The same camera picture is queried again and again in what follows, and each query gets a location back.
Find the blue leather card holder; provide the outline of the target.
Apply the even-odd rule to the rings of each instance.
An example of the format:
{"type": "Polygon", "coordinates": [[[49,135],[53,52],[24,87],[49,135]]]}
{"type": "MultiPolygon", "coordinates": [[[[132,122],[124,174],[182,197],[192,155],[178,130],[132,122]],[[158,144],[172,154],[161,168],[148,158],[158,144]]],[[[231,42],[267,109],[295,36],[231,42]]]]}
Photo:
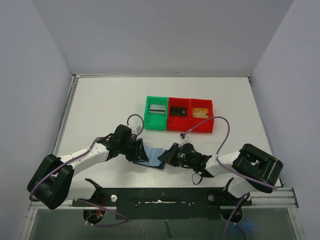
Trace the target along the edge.
{"type": "Polygon", "coordinates": [[[159,160],[158,157],[162,155],[165,150],[163,148],[153,148],[149,146],[145,146],[144,150],[148,158],[148,161],[147,162],[134,161],[133,163],[140,166],[163,170],[165,167],[165,163],[159,160]]]}

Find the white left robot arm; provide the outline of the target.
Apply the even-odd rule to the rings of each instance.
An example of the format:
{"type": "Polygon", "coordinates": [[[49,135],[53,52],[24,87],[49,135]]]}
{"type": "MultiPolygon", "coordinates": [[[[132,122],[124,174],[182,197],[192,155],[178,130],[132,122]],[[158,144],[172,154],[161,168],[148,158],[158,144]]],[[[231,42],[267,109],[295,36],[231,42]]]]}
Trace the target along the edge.
{"type": "Polygon", "coordinates": [[[93,140],[87,148],[63,156],[47,155],[27,185],[32,202],[42,202],[50,210],[66,200],[84,199],[95,206],[100,203],[100,186],[89,178],[74,180],[82,171],[116,158],[125,156],[129,162],[148,162],[142,126],[120,124],[113,133],[93,140]]]}

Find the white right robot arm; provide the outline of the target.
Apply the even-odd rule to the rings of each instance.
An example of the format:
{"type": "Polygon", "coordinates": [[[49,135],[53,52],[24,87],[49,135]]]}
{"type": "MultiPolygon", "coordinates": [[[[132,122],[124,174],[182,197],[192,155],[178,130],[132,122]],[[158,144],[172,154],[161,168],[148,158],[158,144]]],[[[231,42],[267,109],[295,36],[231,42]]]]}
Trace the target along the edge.
{"type": "Polygon", "coordinates": [[[230,205],[253,191],[272,193],[284,166],[276,157],[249,143],[233,153],[215,156],[197,152],[191,143],[174,143],[158,160],[174,167],[192,169],[202,178],[228,173],[236,175],[222,192],[223,200],[230,205]]]}

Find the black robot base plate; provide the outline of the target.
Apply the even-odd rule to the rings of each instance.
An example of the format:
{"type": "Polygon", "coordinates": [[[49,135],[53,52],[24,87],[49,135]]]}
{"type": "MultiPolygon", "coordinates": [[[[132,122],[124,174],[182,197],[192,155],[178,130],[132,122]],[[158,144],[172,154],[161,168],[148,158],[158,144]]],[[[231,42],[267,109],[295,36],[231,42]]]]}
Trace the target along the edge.
{"type": "Polygon", "coordinates": [[[219,220],[221,208],[231,210],[238,203],[226,187],[98,187],[91,199],[73,200],[72,206],[83,207],[85,217],[96,205],[115,210],[116,220],[219,220]]]}

